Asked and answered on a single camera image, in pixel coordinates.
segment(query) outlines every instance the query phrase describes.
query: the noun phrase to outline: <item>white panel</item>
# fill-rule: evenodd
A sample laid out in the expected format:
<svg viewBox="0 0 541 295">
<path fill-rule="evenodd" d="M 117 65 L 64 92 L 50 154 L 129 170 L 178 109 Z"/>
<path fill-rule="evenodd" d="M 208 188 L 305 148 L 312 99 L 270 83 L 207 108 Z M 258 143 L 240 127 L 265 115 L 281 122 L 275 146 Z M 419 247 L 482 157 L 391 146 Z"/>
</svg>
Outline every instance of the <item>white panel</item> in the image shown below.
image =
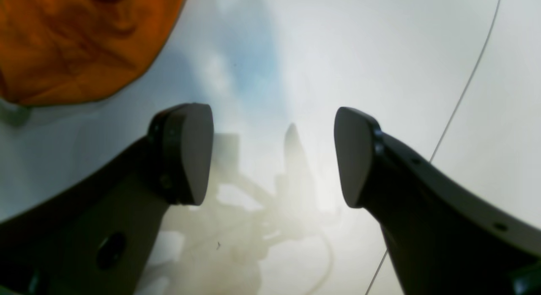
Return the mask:
<svg viewBox="0 0 541 295">
<path fill-rule="evenodd" d="M 540 0 L 502 0 L 492 37 L 434 164 L 541 228 Z"/>
<path fill-rule="evenodd" d="M 365 110 L 429 158 L 496 1 L 188 0 L 153 66 L 120 93 L 0 123 L 0 218 L 88 176 L 158 110 L 205 102 L 216 132 L 238 135 L 238 168 L 217 152 L 230 175 L 214 167 L 203 206 L 168 212 L 163 230 L 182 249 L 158 245 L 174 258 L 149 266 L 140 290 L 363 293 L 385 246 L 342 200 L 334 114 Z"/>
<path fill-rule="evenodd" d="M 377 273 L 374 283 L 368 295 L 403 295 L 402 287 L 394 271 L 393 263 L 389 254 Z"/>
</svg>

